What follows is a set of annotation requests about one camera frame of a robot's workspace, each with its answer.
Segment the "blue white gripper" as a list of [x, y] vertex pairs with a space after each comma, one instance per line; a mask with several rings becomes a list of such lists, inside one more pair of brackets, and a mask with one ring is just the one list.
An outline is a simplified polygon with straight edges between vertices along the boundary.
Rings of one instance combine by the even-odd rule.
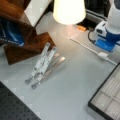
[[92, 31], [93, 38], [89, 41], [107, 52], [113, 52], [116, 46], [120, 46], [120, 34], [109, 32], [106, 24], [106, 21], [101, 21]]

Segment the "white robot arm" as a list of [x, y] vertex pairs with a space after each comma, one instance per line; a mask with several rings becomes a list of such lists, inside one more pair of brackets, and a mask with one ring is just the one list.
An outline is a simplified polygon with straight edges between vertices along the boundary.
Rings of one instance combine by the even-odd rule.
[[101, 21], [92, 31], [95, 40], [89, 41], [95, 46], [112, 52], [120, 46], [120, 0], [114, 0], [108, 13], [108, 19]]

